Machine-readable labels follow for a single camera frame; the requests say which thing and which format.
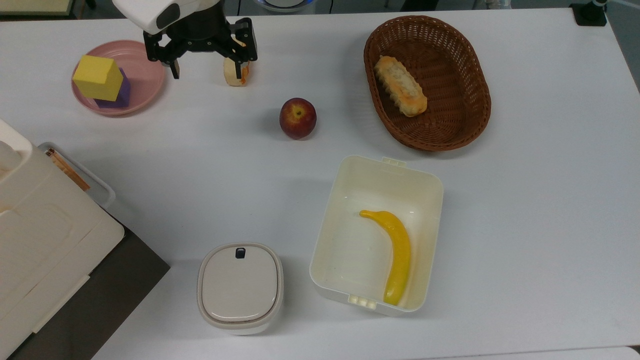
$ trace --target white table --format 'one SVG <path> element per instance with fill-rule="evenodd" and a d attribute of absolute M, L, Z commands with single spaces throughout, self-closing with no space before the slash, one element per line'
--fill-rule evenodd
<path fill-rule="evenodd" d="M 447 357 L 447 360 L 638 360 L 640 355 L 628 347 L 590 348 L 519 354 Z"/>
<path fill-rule="evenodd" d="M 397 143 L 369 95 L 364 42 L 397 13 L 254 17 L 250 86 L 225 84 L 221 56 L 189 53 L 182 78 L 123 119 L 84 109 L 70 77 L 91 48 L 141 40 L 128 20 L 0 24 L 0 117 L 109 183 L 110 212 L 172 266 L 97 359 L 416 359 L 640 343 L 640 96 L 611 28 L 580 28 L 569 9 L 430 15 L 474 45 L 493 100 L 475 142 L 437 154 Z M 278 126 L 291 97 L 317 109 L 306 141 Z M 444 184 L 427 301 L 410 316 L 313 289 L 316 236 L 351 154 L 403 160 Z M 283 316 L 262 336 L 222 334 L 196 307 L 200 261 L 235 241 L 264 243 L 284 263 Z"/>

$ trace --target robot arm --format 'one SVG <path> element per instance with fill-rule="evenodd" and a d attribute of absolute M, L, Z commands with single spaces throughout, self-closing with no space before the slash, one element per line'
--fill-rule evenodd
<path fill-rule="evenodd" d="M 187 51 L 218 52 L 230 58 L 238 79 L 241 65 L 258 58 L 251 19 L 229 24 L 224 0 L 113 0 L 113 4 L 142 28 L 147 58 L 169 65 L 175 79 L 180 75 L 177 59 Z M 159 43 L 164 35 L 171 40 L 163 47 Z"/>

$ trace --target apple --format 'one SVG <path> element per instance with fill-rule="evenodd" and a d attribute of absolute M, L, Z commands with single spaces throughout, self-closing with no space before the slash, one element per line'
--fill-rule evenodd
<path fill-rule="evenodd" d="M 299 97 L 289 99 L 280 110 L 280 127 L 290 138 L 302 139 L 316 127 L 316 109 Z"/>

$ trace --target pink plate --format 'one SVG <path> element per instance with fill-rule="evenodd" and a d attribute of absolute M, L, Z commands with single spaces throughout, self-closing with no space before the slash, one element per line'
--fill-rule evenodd
<path fill-rule="evenodd" d="M 126 108 L 100 109 L 95 101 L 82 95 L 76 84 L 71 81 L 76 99 L 88 109 L 105 116 L 118 116 L 134 112 L 153 100 L 164 83 L 165 69 L 159 61 L 149 61 L 145 44 L 132 40 L 118 40 L 102 44 L 89 51 L 87 55 L 112 58 L 118 67 L 124 70 L 131 83 L 129 106 Z"/>

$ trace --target brown basket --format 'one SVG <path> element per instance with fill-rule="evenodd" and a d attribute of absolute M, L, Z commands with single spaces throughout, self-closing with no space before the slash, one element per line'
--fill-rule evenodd
<path fill-rule="evenodd" d="M 427 110 L 406 117 L 376 79 L 380 56 L 400 61 L 422 87 Z M 371 33 L 364 64 L 376 111 L 391 135 L 414 149 L 453 150 L 475 140 L 491 113 L 489 88 L 476 52 L 451 25 L 428 16 L 402 16 Z"/>

